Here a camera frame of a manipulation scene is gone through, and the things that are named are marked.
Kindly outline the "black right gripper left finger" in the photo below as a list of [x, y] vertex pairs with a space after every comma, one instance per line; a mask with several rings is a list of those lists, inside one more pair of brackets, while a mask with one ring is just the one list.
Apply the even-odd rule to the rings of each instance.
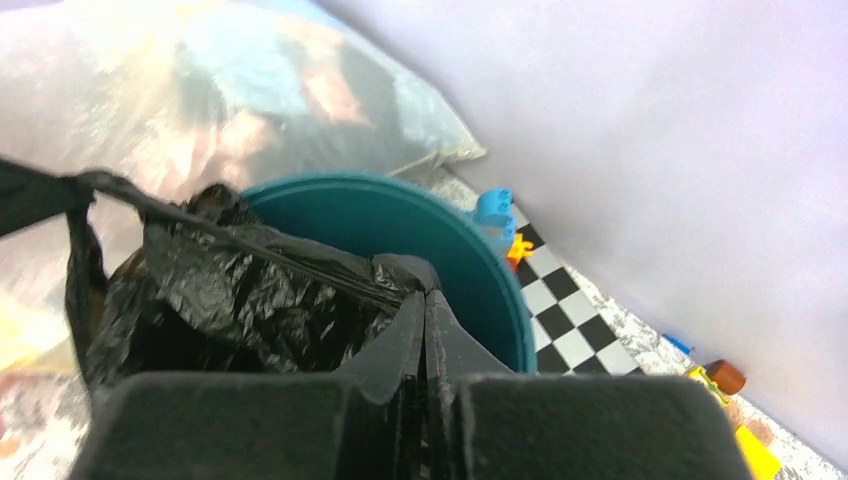
[[74, 479], [414, 479], [425, 297], [330, 373], [146, 373], [96, 411]]

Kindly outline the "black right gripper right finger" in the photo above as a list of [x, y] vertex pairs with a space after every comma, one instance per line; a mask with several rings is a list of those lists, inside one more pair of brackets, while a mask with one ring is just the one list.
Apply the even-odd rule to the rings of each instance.
[[718, 403], [693, 380], [510, 371], [444, 295], [425, 300], [433, 479], [747, 479]]

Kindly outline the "black trash bag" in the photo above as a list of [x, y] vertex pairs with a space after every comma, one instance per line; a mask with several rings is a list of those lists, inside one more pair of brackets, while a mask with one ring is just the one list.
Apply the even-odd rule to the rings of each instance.
[[[96, 193], [133, 207], [142, 244], [112, 274], [88, 219]], [[361, 257], [264, 223], [213, 184], [166, 203], [105, 170], [54, 176], [1, 163], [1, 231], [64, 216], [65, 311], [87, 388], [153, 371], [332, 371], [440, 285], [425, 260]]]

